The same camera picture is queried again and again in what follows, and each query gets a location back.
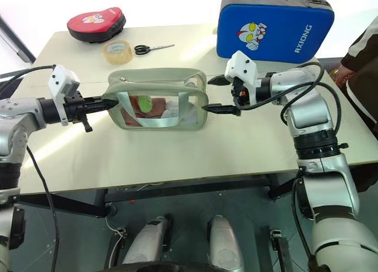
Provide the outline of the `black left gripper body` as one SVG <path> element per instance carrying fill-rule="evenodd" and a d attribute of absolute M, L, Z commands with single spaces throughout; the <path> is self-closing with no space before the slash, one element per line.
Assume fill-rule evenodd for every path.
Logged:
<path fill-rule="evenodd" d="M 93 103 L 92 97 L 84 98 L 79 91 L 75 91 L 73 95 L 64 98 L 64 109 L 67 118 L 72 123 L 82 123 L 85 132 L 93 131 L 93 128 L 88 122 L 88 105 Z"/>

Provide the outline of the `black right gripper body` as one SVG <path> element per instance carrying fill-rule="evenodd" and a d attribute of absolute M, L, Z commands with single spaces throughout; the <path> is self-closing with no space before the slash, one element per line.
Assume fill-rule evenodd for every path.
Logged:
<path fill-rule="evenodd" d="M 233 96 L 234 108 L 236 110 L 250 110 L 249 91 L 244 86 L 244 81 L 235 77 L 232 82 L 231 94 Z"/>

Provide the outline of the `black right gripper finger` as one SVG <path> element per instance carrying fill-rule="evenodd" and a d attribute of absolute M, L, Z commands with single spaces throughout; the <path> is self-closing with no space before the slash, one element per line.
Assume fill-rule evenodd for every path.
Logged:
<path fill-rule="evenodd" d="M 208 85 L 214 85 L 214 86 L 228 86 L 229 81 L 225 78 L 224 75 L 219 75 L 211 78 L 208 82 Z"/>
<path fill-rule="evenodd" d="M 241 110 L 234 105 L 222 105 L 220 103 L 208 104 L 203 106 L 203 110 L 214 114 L 232 114 L 234 116 L 241 116 Z"/>

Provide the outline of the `bystander bare hand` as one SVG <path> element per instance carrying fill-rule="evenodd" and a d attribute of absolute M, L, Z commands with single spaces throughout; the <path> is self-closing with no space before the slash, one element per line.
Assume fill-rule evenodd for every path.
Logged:
<path fill-rule="evenodd" d="M 346 81 L 355 74 L 356 72 L 343 66 L 342 64 L 338 69 L 337 84 L 339 86 L 345 85 Z"/>

